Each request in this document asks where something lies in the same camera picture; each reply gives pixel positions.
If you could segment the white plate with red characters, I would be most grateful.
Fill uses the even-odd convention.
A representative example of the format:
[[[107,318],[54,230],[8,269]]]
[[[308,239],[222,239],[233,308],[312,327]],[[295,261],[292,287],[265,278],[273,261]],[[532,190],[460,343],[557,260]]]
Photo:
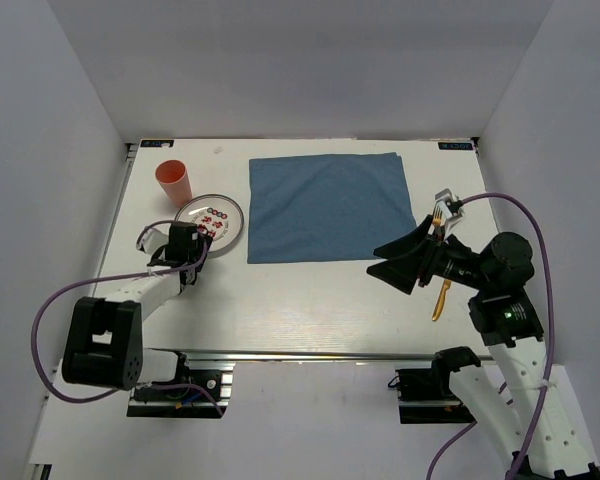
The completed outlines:
[[[202,233],[210,236],[212,257],[229,252],[244,230],[244,213],[240,205],[221,194],[206,194],[192,199],[179,209],[175,220],[194,223]]]

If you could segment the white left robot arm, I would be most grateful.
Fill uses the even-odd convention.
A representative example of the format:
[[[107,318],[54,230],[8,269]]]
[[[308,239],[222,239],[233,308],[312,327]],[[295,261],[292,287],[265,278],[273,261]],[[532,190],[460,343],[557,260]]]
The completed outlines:
[[[210,252],[213,236],[203,226],[155,222],[136,239],[149,257],[139,275],[104,297],[83,297],[73,310],[62,361],[62,377],[72,384],[129,391],[156,382],[168,398],[179,399],[191,387],[191,374],[171,351],[147,353],[143,323],[167,301],[195,284]]]

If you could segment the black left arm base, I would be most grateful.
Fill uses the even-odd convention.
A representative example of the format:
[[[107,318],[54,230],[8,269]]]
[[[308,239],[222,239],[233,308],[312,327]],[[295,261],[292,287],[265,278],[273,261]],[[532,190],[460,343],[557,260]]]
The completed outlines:
[[[229,404],[235,363],[178,352],[175,377],[131,391],[129,418],[221,419]]]

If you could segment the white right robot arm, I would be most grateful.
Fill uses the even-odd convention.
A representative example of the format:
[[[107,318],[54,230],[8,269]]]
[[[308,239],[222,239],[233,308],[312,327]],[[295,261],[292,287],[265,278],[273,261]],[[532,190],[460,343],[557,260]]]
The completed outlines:
[[[437,352],[433,390],[457,398],[482,425],[515,479],[600,479],[595,456],[580,441],[558,386],[545,368],[548,342],[524,286],[533,276],[532,248],[516,233],[497,234],[479,253],[444,238],[432,216],[411,233],[375,249],[368,274],[409,294],[438,276],[475,290],[469,315],[511,394],[490,385],[468,347]]]

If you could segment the pink plastic cup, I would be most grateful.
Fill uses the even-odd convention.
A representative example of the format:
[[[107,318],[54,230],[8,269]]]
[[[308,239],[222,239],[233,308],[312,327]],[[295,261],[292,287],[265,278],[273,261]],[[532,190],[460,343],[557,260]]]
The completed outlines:
[[[169,200],[178,208],[192,199],[186,165],[180,160],[167,160],[155,170],[155,178]]]

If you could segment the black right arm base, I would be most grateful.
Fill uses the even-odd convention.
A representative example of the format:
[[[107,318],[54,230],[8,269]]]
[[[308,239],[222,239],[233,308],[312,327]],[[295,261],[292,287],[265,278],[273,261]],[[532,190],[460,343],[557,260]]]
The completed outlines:
[[[399,369],[387,387],[397,394],[399,420],[403,425],[469,424],[474,417],[451,393],[444,393],[430,369]]]

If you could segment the blue cloth napkin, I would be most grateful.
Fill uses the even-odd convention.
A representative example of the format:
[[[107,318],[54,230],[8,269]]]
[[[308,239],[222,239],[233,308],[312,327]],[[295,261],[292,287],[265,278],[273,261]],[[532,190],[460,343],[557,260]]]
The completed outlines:
[[[416,227],[395,152],[257,158],[249,181],[250,264],[371,260]]]

